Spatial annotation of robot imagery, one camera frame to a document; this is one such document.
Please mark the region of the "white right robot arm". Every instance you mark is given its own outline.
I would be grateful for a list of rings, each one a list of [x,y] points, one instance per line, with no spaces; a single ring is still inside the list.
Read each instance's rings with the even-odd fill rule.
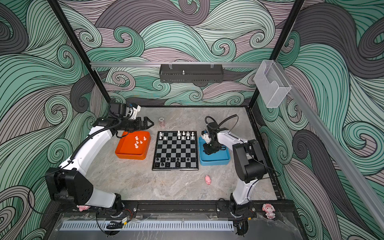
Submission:
[[[239,216],[250,205],[255,186],[268,171],[260,144],[257,140],[240,138],[228,129],[204,130],[201,137],[205,141],[204,152],[208,155],[217,153],[222,147],[233,152],[238,181],[230,196],[229,208],[233,215]]]

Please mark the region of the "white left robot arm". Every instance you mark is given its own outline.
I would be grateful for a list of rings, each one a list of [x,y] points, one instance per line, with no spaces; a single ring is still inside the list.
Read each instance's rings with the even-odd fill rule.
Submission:
[[[121,212],[121,195],[96,189],[86,178],[87,171],[102,147],[118,132],[134,133],[148,130],[155,123],[148,117],[135,120],[99,118],[89,135],[58,168],[50,168],[45,175],[52,201],[113,209]]]

